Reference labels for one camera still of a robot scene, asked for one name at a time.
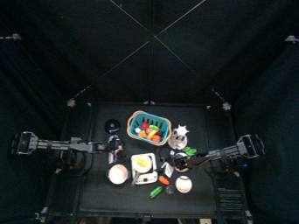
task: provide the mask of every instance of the black curtain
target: black curtain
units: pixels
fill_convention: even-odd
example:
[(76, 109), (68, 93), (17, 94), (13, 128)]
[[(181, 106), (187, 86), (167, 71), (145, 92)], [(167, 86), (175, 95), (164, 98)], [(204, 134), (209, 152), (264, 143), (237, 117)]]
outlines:
[(289, 43), (273, 64), (239, 97), (239, 136), (257, 133), (265, 155), (252, 159), (247, 198), (256, 223), (299, 221), (299, 45)]
[[(0, 31), (13, 31), (0, 21)], [(12, 136), (24, 130), (44, 139), (61, 133), (66, 102), (49, 82), (20, 41), (0, 39), (0, 222), (24, 220), (41, 211), (46, 195), (45, 157), (12, 157)]]

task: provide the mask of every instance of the toy food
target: toy food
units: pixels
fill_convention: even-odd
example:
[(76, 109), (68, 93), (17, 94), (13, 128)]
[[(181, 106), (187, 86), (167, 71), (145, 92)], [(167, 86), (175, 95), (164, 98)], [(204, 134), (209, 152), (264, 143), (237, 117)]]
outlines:
[(165, 177), (165, 176), (160, 176), (159, 177), (159, 181), (164, 184), (164, 185), (169, 185), (171, 184), (171, 182), (169, 182), (169, 180), (168, 180), (168, 178)]
[(151, 140), (159, 143), (161, 142), (161, 137), (157, 135), (153, 135)]
[(143, 166), (143, 167), (147, 167), (147, 165), (148, 165), (147, 161), (145, 161), (144, 159), (141, 159), (141, 158), (139, 158), (139, 159), (136, 160), (136, 163), (137, 163), (140, 166)]
[(139, 128), (135, 128), (135, 133), (137, 134), (141, 130)]
[(145, 131), (144, 131), (144, 130), (141, 130), (141, 131), (137, 133), (137, 135), (139, 135), (140, 137), (147, 137), (147, 134), (145, 134)]
[(144, 131), (144, 133), (148, 135), (149, 133), (151, 133), (151, 129), (148, 128), (145, 131)]
[(163, 136), (163, 132), (160, 131), (160, 130), (157, 130), (157, 132), (155, 133), (159, 137), (161, 137)]
[(149, 125), (151, 130), (159, 130), (159, 128), (155, 125)]
[(147, 135), (147, 139), (151, 140), (156, 132), (157, 132), (157, 129), (152, 129), (149, 134)]
[(141, 130), (147, 130), (149, 128), (149, 123), (148, 122), (143, 122), (141, 123)]
[(163, 187), (159, 185), (149, 193), (149, 198), (155, 198), (155, 196), (163, 191)]

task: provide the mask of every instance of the white bowl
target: white bowl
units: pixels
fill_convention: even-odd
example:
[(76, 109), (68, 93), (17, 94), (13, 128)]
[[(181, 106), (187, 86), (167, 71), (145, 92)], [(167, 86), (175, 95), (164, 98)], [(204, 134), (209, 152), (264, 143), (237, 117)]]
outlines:
[(175, 186), (180, 193), (187, 193), (192, 189), (192, 181), (187, 176), (180, 176), (175, 181)]
[(115, 185), (123, 184), (129, 176), (129, 171), (121, 164), (115, 164), (107, 172), (107, 177)]

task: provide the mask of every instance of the teal basket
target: teal basket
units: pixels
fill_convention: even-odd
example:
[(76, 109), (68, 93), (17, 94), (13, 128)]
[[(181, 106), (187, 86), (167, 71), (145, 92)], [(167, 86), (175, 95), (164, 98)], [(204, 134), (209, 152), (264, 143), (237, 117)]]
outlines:
[[(143, 138), (136, 134), (136, 128), (141, 127), (143, 122), (149, 123), (149, 125), (155, 125), (159, 128), (159, 130), (163, 132), (163, 137), (160, 142)], [(172, 134), (171, 121), (167, 118), (163, 118), (157, 115), (151, 115), (145, 113), (143, 110), (137, 110), (127, 120), (127, 134), (133, 139), (137, 139), (156, 146), (164, 145)]]

